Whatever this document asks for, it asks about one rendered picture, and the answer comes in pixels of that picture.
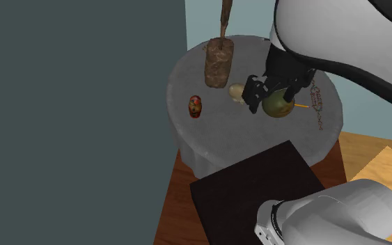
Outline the brown pot with branch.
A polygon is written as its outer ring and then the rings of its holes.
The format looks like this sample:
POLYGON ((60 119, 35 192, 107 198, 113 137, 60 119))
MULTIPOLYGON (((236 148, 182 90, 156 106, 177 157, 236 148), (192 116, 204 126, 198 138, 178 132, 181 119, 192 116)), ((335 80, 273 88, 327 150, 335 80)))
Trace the brown pot with branch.
POLYGON ((233 0, 222 0, 220 36, 212 38, 205 46, 205 84, 210 88, 224 88, 232 65, 234 42, 226 38, 233 0))

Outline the red nesting doll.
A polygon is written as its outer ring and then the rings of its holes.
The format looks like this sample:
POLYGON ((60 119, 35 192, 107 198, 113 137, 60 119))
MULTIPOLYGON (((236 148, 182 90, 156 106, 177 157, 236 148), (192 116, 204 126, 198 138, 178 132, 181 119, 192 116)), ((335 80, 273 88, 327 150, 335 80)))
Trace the red nesting doll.
POLYGON ((198 118, 201 115, 201 110, 202 110, 202 103, 201 103, 201 98, 197 95, 193 95, 189 99, 189 115, 192 118, 198 118))

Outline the green round fruit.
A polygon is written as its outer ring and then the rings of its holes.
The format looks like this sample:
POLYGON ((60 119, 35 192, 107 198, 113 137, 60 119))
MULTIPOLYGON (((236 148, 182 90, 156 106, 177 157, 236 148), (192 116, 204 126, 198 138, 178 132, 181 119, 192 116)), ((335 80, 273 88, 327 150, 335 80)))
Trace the green round fruit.
POLYGON ((286 88, 274 91, 270 96, 262 100, 262 109, 268 116, 273 118, 282 118, 287 116, 294 109, 295 99, 287 102, 283 98, 286 91, 286 88))

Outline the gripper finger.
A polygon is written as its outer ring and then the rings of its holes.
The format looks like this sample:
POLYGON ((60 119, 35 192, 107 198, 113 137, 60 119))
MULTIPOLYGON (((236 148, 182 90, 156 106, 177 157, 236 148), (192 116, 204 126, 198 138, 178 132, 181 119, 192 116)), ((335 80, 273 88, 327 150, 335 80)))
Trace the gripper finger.
POLYGON ((260 102, 270 95, 268 87, 256 78, 256 75, 248 76, 242 92, 242 99, 252 114, 257 112, 260 102))
POLYGON ((288 87, 283 95, 283 99, 286 102, 293 101, 295 95, 304 87, 304 84, 300 81, 290 81, 288 87))

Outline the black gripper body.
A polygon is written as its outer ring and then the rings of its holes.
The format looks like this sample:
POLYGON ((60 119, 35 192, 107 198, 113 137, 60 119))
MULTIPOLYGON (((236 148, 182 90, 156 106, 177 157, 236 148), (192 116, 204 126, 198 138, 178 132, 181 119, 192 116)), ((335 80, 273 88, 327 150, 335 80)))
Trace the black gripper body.
POLYGON ((265 62, 265 84, 269 88, 306 88, 312 82, 316 69, 299 62, 292 54, 279 49, 274 44, 269 46, 265 62))

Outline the round grey cloth-covered table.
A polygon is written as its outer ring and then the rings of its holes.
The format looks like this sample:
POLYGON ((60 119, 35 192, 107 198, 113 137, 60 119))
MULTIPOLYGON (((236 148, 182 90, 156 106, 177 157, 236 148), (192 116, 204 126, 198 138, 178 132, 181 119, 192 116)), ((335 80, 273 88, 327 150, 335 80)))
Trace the round grey cloth-covered table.
POLYGON ((204 82, 205 51, 201 44, 190 49, 168 78, 166 107, 175 144, 182 161, 195 177, 203 178, 285 141, 291 141, 309 166, 322 161, 343 127, 343 106, 336 87, 322 71, 314 76, 322 110, 312 107, 310 88, 295 96, 298 104, 284 118, 272 118, 258 109, 234 102, 228 88, 210 88, 204 82), (198 118, 189 115, 189 99, 201 98, 198 118))

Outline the cream oval object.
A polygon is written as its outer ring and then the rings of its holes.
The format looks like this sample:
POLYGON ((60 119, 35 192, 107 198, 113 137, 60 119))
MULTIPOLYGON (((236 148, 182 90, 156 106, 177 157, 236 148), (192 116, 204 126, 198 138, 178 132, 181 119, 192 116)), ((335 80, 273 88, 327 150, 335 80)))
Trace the cream oval object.
POLYGON ((244 99, 242 98, 242 93, 244 91, 244 84, 235 83, 231 84, 228 88, 228 94, 234 102, 244 104, 244 99))

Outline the dark robot stand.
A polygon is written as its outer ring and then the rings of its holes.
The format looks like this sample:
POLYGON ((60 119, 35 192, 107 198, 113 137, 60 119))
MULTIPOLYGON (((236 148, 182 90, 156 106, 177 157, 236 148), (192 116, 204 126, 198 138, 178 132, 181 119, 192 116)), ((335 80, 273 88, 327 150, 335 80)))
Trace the dark robot stand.
POLYGON ((262 245, 254 233, 267 200, 294 200, 324 189, 290 141, 190 184, 210 245, 262 245))

